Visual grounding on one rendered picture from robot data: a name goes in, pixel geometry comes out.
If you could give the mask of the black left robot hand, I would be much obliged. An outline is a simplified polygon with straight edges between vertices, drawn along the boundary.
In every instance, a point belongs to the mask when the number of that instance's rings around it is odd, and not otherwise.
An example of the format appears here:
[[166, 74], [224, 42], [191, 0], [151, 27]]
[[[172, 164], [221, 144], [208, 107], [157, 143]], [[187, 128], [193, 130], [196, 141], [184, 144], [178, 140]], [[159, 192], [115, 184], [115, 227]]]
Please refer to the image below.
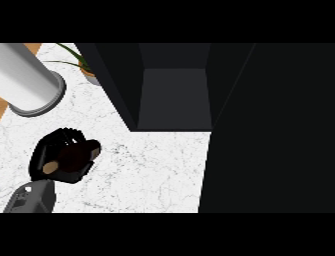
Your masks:
[[88, 140], [81, 130], [57, 129], [36, 145], [29, 165], [32, 180], [78, 183], [89, 173], [101, 150], [100, 141]]

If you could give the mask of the dark grey open cabinet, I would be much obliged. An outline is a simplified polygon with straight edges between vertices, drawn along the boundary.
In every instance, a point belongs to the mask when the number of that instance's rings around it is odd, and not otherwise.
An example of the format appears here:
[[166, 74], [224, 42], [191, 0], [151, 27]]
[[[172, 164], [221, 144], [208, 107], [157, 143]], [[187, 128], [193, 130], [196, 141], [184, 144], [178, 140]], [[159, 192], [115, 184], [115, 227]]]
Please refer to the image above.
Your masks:
[[134, 132], [210, 132], [252, 43], [81, 43], [79, 51]]

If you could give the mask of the dark grey cabinet door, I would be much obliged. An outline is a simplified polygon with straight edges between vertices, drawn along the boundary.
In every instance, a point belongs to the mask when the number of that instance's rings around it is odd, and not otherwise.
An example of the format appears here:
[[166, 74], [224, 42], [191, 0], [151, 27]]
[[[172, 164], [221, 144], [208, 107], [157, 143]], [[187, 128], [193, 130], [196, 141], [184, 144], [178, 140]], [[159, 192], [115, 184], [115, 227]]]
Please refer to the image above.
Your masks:
[[205, 213], [335, 213], [335, 43], [255, 46], [210, 137]]

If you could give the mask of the potted green plant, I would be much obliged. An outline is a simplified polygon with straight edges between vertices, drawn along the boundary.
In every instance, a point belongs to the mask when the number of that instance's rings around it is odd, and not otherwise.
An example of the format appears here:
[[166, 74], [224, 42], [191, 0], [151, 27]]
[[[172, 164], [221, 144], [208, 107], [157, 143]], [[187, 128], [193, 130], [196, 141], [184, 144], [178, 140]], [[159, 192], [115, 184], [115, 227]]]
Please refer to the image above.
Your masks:
[[63, 64], [78, 67], [84, 73], [84, 76], [85, 76], [88, 82], [97, 86], [100, 86], [101, 85], [100, 80], [97, 78], [97, 75], [94, 74], [92, 68], [88, 64], [88, 61], [86, 61], [84, 55], [79, 54], [78, 51], [73, 50], [66, 44], [58, 43], [58, 46], [73, 55], [78, 62], [73, 63], [73, 62], [61, 61], [61, 60], [50, 60], [50, 63], [63, 63]]

